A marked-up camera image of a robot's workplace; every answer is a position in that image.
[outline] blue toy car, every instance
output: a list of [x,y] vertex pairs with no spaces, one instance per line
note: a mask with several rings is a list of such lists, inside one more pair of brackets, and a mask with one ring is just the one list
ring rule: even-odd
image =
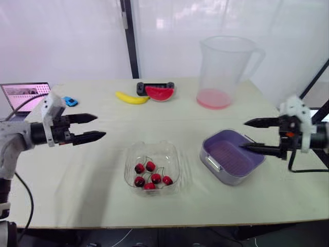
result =
[[72,99],[71,97],[64,97],[65,103],[68,107],[74,107],[78,104],[78,102],[75,99]]

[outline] red cherry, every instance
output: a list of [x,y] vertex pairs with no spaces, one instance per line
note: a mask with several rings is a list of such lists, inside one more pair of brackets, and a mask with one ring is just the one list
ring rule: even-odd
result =
[[171,178],[169,176],[164,176],[162,178],[162,181],[167,185],[171,185],[173,183],[173,181],[171,180]]
[[152,161],[148,161],[146,163],[146,170],[147,171],[154,171],[154,169],[155,169],[154,163]]
[[158,173],[152,174],[151,180],[154,184],[158,184],[161,182],[161,176]]
[[145,184],[145,179],[142,177],[137,177],[137,178],[135,178],[134,183],[135,183],[136,187],[143,187]]
[[155,189],[155,185],[154,183],[145,184],[144,189]]
[[143,167],[143,164],[141,163],[138,163],[136,166],[135,166],[135,172],[137,174],[141,174],[142,172],[145,171],[145,168]]

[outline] white table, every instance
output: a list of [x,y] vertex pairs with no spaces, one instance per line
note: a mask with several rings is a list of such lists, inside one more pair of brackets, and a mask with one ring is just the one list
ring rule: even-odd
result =
[[[32,228],[242,225],[329,218],[327,173],[290,173],[287,161],[268,156],[247,180],[230,187],[199,160],[202,141],[221,129],[232,128],[258,142],[278,144],[277,128],[243,125],[255,117],[278,114],[251,82],[241,84],[232,106],[214,111],[196,103],[197,81],[193,78],[143,80],[175,82],[177,94],[167,102],[129,105],[115,97],[118,90],[135,95],[139,81],[79,81],[53,88],[58,95],[79,101],[64,114],[86,112],[99,117],[92,123],[74,125],[73,133],[99,130],[107,135],[90,144],[42,145],[22,153],[17,171],[34,196]],[[28,120],[40,121],[39,110]],[[181,154],[181,191],[149,198],[133,194],[123,178],[127,148],[136,141],[163,139],[171,141]],[[312,151],[298,152],[294,167],[325,168]],[[30,204],[17,179],[10,201],[9,220],[25,225]]]

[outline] toy watermelon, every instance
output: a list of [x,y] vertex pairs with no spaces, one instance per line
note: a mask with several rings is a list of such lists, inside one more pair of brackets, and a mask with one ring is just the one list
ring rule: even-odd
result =
[[174,89],[165,89],[155,86],[146,86],[145,91],[151,99],[160,102],[170,99],[174,94]]

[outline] pitcher handle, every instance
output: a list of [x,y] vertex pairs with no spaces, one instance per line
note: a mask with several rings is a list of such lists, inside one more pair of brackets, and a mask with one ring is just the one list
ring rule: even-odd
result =
[[254,66],[252,67],[252,69],[249,72],[247,72],[241,76],[240,82],[249,79],[256,72],[256,70],[258,69],[258,67],[261,65],[261,63],[263,62],[263,60],[265,58],[266,53],[263,49],[256,48],[253,51],[253,53],[254,52],[258,53],[259,57],[258,57],[257,61],[255,62]]

